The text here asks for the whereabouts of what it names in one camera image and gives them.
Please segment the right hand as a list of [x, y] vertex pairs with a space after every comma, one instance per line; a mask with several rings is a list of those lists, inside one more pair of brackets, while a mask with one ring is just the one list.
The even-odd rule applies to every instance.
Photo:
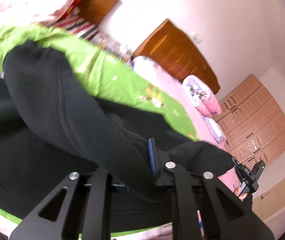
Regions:
[[241, 186], [238, 186], [234, 189], [234, 194], [241, 200], [245, 200], [245, 198], [247, 197], [247, 193], [241, 193], [242, 192], [242, 188]]

